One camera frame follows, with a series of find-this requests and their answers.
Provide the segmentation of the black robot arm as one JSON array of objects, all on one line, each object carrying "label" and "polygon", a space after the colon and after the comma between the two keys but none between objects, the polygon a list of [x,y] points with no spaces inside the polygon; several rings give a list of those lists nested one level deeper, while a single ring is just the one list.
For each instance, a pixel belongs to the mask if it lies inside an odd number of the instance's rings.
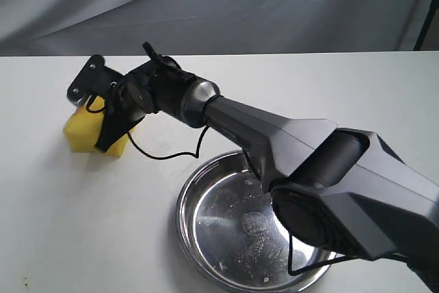
[{"label": "black robot arm", "polygon": [[377,133],[233,101],[168,56],[152,56],[125,75],[103,58],[86,68],[91,93],[104,98],[106,114],[123,128],[132,113],[162,111],[238,145],[292,236],[345,260],[403,262],[438,291],[438,186]]}]

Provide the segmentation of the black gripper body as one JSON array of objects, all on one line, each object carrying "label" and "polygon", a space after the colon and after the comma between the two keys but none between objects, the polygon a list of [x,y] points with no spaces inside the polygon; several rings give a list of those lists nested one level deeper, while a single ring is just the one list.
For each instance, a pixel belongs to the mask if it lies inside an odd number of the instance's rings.
[{"label": "black gripper body", "polygon": [[133,128],[146,115],[158,112],[147,80],[129,73],[111,88],[106,98],[104,125],[109,128]]}]

